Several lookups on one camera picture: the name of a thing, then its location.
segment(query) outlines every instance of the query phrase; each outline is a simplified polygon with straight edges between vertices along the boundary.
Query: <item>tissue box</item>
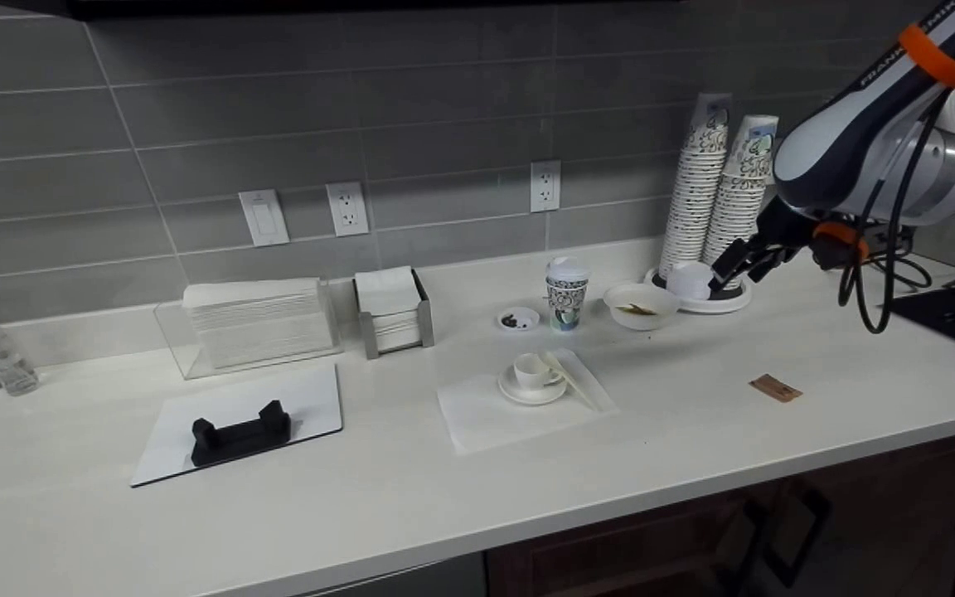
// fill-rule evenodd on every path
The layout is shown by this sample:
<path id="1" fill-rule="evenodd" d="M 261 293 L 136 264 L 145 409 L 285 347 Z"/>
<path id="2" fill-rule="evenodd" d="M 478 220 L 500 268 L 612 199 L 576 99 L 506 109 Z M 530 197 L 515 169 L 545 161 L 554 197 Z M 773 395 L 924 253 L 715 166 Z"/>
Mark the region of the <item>tissue box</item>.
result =
<path id="1" fill-rule="evenodd" d="M 342 314 L 326 283 L 190 284 L 157 304 L 184 377 L 342 352 Z"/>
<path id="2" fill-rule="evenodd" d="M 411 283 L 416 300 L 411 290 L 379 290 L 386 278 L 399 283 L 402 272 Z M 436 345 L 430 302 L 416 268 L 363 272 L 351 278 L 351 290 L 368 358 Z"/>

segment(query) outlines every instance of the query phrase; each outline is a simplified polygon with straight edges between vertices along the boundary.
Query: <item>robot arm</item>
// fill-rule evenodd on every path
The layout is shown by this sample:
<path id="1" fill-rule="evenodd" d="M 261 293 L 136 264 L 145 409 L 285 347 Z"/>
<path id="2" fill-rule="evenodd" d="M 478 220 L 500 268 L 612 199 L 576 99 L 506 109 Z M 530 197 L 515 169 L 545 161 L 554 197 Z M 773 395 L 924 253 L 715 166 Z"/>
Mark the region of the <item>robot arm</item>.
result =
<path id="1" fill-rule="evenodd" d="M 877 61 L 776 154 L 776 197 L 753 238 L 712 261 L 712 293 L 813 250 L 821 268 L 863 255 L 869 224 L 934 226 L 955 214 L 955 0 Z"/>

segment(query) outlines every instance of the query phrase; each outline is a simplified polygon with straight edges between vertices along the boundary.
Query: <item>backsplash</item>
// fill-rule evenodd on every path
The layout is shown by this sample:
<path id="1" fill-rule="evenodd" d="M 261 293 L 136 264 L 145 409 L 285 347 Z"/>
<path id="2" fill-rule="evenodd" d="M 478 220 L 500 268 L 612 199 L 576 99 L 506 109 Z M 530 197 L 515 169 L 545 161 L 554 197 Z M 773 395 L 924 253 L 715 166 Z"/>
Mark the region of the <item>backsplash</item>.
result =
<path id="1" fill-rule="evenodd" d="M 76 25 L 0 8 L 0 320 L 661 237 L 699 90 L 795 123 L 934 0 Z M 565 209 L 526 214 L 526 163 Z M 336 238 L 323 185 L 364 182 Z M 248 250 L 239 189 L 293 243 Z"/>

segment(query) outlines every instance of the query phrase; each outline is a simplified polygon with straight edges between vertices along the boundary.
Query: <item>brown card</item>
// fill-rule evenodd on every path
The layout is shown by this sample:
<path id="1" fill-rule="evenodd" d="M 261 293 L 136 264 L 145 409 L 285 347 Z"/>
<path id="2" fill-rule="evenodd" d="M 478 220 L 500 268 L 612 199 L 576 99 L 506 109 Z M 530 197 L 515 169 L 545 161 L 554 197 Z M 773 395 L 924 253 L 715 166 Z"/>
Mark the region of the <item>brown card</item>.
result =
<path id="1" fill-rule="evenodd" d="M 755 382 L 750 382 L 755 392 L 768 395 L 773 403 L 795 403 L 801 392 L 784 384 L 773 374 L 758 374 Z"/>

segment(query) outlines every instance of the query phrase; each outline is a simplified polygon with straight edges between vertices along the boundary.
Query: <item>outlet cover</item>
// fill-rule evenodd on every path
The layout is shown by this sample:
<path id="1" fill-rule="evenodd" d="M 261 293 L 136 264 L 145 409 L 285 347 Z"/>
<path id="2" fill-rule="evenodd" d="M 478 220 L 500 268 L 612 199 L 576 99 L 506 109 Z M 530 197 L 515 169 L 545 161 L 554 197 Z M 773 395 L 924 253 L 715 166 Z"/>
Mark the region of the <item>outlet cover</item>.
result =
<path id="1" fill-rule="evenodd" d="M 554 214 L 565 206 L 562 174 L 562 163 L 530 163 L 530 214 Z"/>
<path id="2" fill-rule="evenodd" d="M 239 193 L 253 247 L 285 247 L 285 220 L 271 189 Z"/>
<path id="3" fill-rule="evenodd" d="M 368 230 L 368 203 L 357 182 L 331 182 L 326 185 L 326 199 L 331 206 L 336 237 L 364 237 Z"/>

